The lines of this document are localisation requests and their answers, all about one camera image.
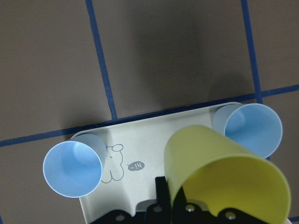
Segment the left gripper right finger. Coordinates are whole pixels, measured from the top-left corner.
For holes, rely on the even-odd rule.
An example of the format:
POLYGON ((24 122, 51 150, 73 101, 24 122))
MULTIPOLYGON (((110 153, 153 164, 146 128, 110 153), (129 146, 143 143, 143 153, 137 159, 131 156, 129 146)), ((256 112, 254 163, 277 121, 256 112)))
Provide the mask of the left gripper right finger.
POLYGON ((172 207, 173 224, 207 224, 206 213, 195 203, 188 202, 181 187, 177 192, 172 207))

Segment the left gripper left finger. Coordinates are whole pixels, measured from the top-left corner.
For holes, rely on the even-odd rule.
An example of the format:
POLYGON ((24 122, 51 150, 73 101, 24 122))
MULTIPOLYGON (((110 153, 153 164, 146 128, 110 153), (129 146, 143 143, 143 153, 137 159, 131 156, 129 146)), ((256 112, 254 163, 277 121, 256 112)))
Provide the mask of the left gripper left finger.
POLYGON ((144 224, 170 224, 171 204, 169 189, 164 176, 155 178, 156 202, 145 212, 144 224))

